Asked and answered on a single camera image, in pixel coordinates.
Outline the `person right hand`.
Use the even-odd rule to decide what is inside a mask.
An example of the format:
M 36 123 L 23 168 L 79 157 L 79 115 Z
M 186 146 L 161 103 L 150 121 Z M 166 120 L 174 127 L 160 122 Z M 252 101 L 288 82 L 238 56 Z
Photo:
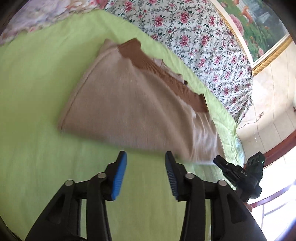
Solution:
M 247 207 L 247 209 L 252 212 L 252 206 L 249 205 L 248 203 L 244 202 L 244 205 Z

